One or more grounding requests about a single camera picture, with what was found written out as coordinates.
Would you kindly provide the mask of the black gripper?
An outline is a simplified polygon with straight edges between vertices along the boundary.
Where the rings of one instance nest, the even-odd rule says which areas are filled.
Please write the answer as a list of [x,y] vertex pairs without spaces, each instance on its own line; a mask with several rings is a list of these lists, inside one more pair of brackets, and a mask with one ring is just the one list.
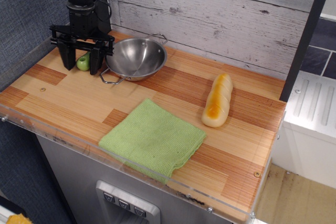
[[98,28],[98,16],[93,9],[69,9],[68,25],[51,25],[51,42],[57,45],[64,67],[76,64],[76,50],[90,52],[90,74],[101,68],[105,55],[113,55],[114,37]]

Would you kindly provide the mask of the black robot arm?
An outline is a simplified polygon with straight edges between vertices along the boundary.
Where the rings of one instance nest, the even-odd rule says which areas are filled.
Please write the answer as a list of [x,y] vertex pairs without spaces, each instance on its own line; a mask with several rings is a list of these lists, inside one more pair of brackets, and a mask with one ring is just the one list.
[[64,67],[76,64],[76,51],[90,53],[90,73],[95,75],[105,56],[113,54],[112,9],[107,0],[68,0],[68,25],[51,25],[51,43],[59,49]]

